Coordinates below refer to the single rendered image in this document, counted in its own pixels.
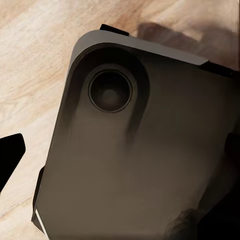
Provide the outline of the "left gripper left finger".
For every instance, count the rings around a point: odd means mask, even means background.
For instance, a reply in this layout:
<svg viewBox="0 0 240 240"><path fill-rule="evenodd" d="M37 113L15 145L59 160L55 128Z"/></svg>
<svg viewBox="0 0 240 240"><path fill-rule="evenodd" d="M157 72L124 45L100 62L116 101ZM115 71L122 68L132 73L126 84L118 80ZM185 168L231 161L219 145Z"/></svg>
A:
<svg viewBox="0 0 240 240"><path fill-rule="evenodd" d="M22 133L0 138L0 193L26 152Z"/></svg>

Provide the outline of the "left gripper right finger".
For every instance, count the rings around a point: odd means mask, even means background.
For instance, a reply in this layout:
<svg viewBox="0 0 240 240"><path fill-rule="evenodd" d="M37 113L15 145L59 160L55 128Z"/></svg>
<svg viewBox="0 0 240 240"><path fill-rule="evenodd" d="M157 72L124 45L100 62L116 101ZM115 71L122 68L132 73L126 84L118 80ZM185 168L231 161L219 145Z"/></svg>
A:
<svg viewBox="0 0 240 240"><path fill-rule="evenodd" d="M240 135L229 133L227 135L224 151L240 173Z"/></svg>

